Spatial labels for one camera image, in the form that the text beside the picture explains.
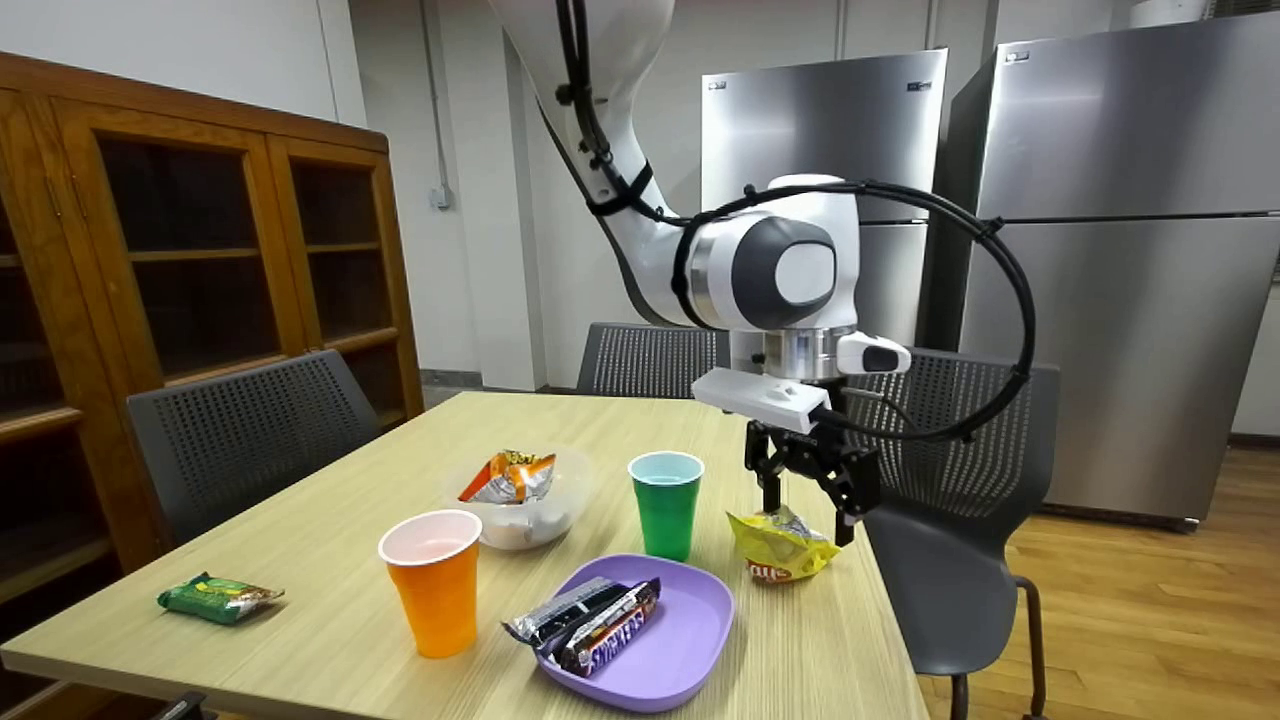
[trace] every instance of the green snack package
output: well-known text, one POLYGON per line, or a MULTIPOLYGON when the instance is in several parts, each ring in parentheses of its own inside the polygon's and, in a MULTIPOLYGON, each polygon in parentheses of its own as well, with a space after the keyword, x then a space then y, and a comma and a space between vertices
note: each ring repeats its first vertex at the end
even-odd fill
POLYGON ((259 609, 282 603, 282 592, 199 573, 187 585, 159 592, 156 602, 177 616, 199 616, 209 625, 231 629, 259 609))

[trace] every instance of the black cable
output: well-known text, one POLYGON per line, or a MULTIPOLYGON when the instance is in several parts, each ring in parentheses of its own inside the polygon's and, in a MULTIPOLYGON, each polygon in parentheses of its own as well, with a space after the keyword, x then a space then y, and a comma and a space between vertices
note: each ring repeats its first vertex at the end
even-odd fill
POLYGON ((570 105, 577 126, 584 131, 584 153, 592 153, 592 169, 603 173, 614 201, 657 223, 682 230, 680 251, 675 251, 675 272, 671 272, 671 292, 686 315, 692 315, 692 304, 686 304, 686 285, 682 285, 682 262, 686 262, 692 236, 703 223, 773 204, 773 201, 808 195, 808 191, 879 195, 879 201, 912 204, 912 210, 922 210, 928 217, 951 222, 973 243, 978 243, 997 262, 997 267, 1005 272, 1005 279, 1010 285, 1010 297, 1019 304, 1019 319, 1024 319, 1019 357, 1006 370, 1005 387, 989 403, 978 403, 975 412, 969 412, 965 422, 955 422, 949 427, 882 434, 882 427, 862 427, 862 425, 857 425, 838 412, 827 412, 827 407, 820 407, 817 422, 846 427, 846 434, 879 437, 879 440, 955 440, 955 437, 973 437, 978 425, 989 425, 992 418, 999 418, 1014 399, 1014 392, 1027 386, 1032 362, 1037 362, 1037 301, 1032 301, 1032 285, 1027 285, 1024 267, 1014 264, 1014 255, 1006 251, 1006 243, 997 236, 992 223, 978 223, 969 210, 951 204, 949 195, 932 195, 932 191, 904 189, 904 185, 782 185, 782 189, 765 189, 765 191, 748 189, 741 201, 726 201, 726 204, 696 212, 696 217, 666 217, 658 210, 647 210, 638 201, 638 191, 631 191, 631 185, 613 169, 613 150, 608 150, 608 137, 603 137, 594 105, 592 105, 587 8, 584 8, 584 0, 555 0, 555 15, 559 15, 559 54, 565 54, 565 71, 567 71, 567 83, 555 92, 555 100, 570 105))

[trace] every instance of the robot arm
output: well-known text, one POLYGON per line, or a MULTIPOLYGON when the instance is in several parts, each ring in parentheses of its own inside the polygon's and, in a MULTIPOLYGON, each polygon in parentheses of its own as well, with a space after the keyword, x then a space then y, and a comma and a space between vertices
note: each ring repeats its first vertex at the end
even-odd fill
POLYGON ((542 126, 652 323, 768 334, 780 381, 909 370, 857 334, 859 222, 837 178, 782 178, 765 204, 666 217, 631 128, 671 0, 490 0, 542 126))

